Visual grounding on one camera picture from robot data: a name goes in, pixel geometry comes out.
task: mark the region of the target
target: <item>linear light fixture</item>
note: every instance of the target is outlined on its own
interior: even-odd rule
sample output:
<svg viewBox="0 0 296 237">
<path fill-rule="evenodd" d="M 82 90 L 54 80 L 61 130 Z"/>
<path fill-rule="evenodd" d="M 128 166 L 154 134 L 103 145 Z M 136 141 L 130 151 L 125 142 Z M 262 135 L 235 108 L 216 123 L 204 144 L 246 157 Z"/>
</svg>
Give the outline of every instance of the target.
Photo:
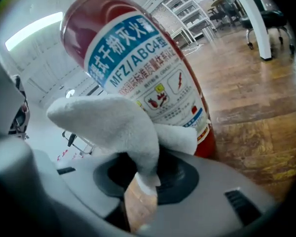
<svg viewBox="0 0 296 237">
<path fill-rule="evenodd" d="M 35 22 L 27 25 L 23 29 L 19 30 L 15 35 L 9 38 L 5 42 L 5 46 L 8 51 L 11 51 L 18 43 L 25 40 L 28 36 L 36 33 L 40 29 L 43 29 L 46 26 L 57 23 L 63 19 L 63 13 L 57 12 L 52 15 L 43 17 L 41 19 L 36 20 Z"/>
</svg>

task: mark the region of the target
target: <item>red fire extinguisher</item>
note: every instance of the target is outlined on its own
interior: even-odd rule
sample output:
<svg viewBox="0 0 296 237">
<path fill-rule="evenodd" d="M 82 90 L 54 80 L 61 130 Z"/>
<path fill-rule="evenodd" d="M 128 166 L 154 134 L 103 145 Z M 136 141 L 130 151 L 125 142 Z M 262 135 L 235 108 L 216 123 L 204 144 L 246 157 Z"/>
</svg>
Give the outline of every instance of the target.
<svg viewBox="0 0 296 237">
<path fill-rule="evenodd" d="M 195 127 L 195 155 L 215 138 L 195 74 L 170 35 L 131 0 L 76 0 L 61 23 L 67 53 L 108 93 L 136 102 L 155 123 Z"/>
</svg>

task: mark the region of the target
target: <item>chair base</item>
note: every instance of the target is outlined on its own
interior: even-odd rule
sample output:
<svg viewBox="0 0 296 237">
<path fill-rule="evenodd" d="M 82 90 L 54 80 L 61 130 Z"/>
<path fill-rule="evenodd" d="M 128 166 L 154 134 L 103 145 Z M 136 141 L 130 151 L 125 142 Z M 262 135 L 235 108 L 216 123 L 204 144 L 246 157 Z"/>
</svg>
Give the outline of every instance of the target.
<svg viewBox="0 0 296 237">
<path fill-rule="evenodd" d="M 291 54 L 293 55 L 295 53 L 295 46 L 293 45 L 292 35 L 286 29 L 286 27 L 281 26 L 281 27 L 270 27 L 270 28 L 267 28 L 267 30 L 269 30 L 269 29 L 277 29 L 277 31 L 279 33 L 279 40 L 280 40 L 281 45 L 283 45 L 283 38 L 282 38 L 282 35 L 281 35 L 280 30 L 283 30 L 287 34 L 287 36 L 289 37 L 289 40 L 290 40 L 290 51 L 291 51 Z M 251 50 L 254 49 L 253 44 L 250 42 L 250 39 L 249 39 L 250 32 L 252 32 L 252 31 L 253 31 L 253 28 L 248 29 L 247 30 L 247 33 L 246 33 L 247 45 L 248 45 L 248 47 Z"/>
</svg>

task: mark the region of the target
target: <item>chair seat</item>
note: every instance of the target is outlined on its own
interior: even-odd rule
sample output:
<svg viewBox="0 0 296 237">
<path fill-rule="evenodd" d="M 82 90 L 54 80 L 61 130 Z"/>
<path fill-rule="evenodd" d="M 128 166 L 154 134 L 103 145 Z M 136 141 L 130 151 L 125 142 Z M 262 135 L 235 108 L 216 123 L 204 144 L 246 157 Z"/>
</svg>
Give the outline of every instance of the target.
<svg viewBox="0 0 296 237">
<path fill-rule="evenodd" d="M 266 10 L 261 12 L 262 19 L 266 28 L 281 27 L 287 24 L 287 19 L 279 10 Z M 243 28 L 252 29 L 252 24 L 248 16 L 240 18 Z"/>
</svg>

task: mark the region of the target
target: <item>ceiling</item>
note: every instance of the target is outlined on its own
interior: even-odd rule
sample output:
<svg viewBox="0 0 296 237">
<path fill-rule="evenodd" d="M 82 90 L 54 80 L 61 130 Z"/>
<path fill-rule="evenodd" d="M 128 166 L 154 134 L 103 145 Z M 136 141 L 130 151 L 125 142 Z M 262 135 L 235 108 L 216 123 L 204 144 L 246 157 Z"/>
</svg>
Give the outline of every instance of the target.
<svg viewBox="0 0 296 237">
<path fill-rule="evenodd" d="M 4 43 L 28 24 L 56 12 L 66 12 L 75 0 L 20 0 L 0 26 L 0 59 L 12 75 L 19 74 L 27 98 L 42 108 L 75 89 L 86 95 L 97 83 L 66 53 L 54 23 L 30 35 L 11 51 Z M 134 0 L 149 12 L 163 0 Z"/>
</svg>

